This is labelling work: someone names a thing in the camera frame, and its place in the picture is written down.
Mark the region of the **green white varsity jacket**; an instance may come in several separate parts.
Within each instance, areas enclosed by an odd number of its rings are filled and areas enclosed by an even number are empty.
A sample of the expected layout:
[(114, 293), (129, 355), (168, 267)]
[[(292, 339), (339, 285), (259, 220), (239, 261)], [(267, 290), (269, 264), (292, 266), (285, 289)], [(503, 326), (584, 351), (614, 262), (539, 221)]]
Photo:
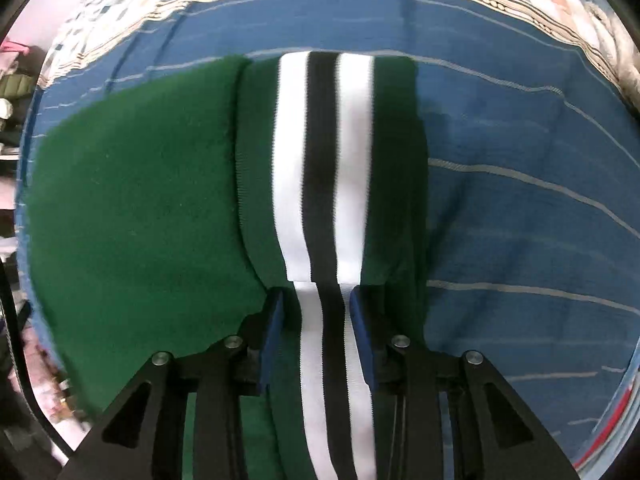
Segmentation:
[(42, 141), (25, 194), (32, 287), (99, 415), (156, 350), (205, 349), (288, 293), (256, 479), (378, 479), (393, 407), (366, 381), (350, 295), (420, 338), (426, 139), (410, 58), (228, 56), (112, 94)]

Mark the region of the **clothes pile on rack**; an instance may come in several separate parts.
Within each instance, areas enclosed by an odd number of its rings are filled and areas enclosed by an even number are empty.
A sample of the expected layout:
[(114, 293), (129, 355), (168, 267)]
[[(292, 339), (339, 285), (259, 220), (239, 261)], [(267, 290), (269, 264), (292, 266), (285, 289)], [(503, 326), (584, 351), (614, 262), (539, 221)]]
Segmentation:
[(24, 63), (30, 47), (9, 38), (1, 43), (1, 261), (17, 250), (10, 223), (16, 204), (17, 159), (30, 101), (37, 89), (38, 73)]

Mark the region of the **red patterned sheet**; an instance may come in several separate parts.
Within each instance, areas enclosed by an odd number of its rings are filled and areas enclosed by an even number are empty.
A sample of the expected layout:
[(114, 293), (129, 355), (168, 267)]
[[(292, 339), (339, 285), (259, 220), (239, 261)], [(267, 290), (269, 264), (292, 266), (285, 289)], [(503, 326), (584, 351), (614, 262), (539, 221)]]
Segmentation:
[(629, 386), (623, 396), (615, 405), (614, 410), (611, 414), (608, 415), (608, 418), (605, 419), (605, 425), (597, 432), (596, 438), (590, 445), (590, 448), (585, 452), (585, 454), (580, 458), (577, 462), (574, 463), (574, 468), (579, 470), (585, 463), (590, 460), (590, 458), (596, 454), (597, 450), (604, 445), (606, 439), (612, 434), (615, 427), (620, 422), (620, 419), (623, 417), (623, 414), (626, 413), (627, 405), (629, 403), (629, 399), (631, 398), (632, 390), (634, 390), (634, 386)]

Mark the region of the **blue striped plaid bedsheet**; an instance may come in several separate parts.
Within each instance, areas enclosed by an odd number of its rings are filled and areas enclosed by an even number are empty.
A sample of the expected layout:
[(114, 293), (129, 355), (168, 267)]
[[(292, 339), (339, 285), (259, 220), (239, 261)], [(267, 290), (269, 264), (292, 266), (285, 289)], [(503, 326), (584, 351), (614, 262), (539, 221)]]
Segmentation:
[[(483, 353), (573, 466), (634, 386), (575, 479), (637, 478), (638, 52), (588, 0), (80, 0), (29, 107), (15, 216), (21, 283), (66, 376), (27, 262), (25, 194), (42, 141), (117, 92), (228, 56), (294, 52), (416, 63), (420, 338), (450, 356)], [(93, 427), (108, 405), (79, 407)]]

